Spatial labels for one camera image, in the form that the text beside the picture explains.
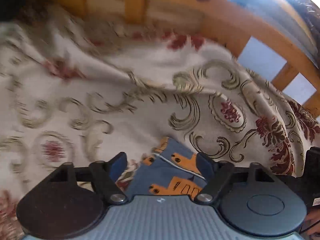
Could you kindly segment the person's right hand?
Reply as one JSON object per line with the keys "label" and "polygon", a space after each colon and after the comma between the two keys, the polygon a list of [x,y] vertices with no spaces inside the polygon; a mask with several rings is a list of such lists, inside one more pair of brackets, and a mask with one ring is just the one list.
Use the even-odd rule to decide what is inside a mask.
{"label": "person's right hand", "polygon": [[308,229],[305,229],[307,235],[312,235],[314,233],[319,233],[319,220],[320,220],[320,210],[319,206],[314,207],[307,214],[305,221],[309,222]]}

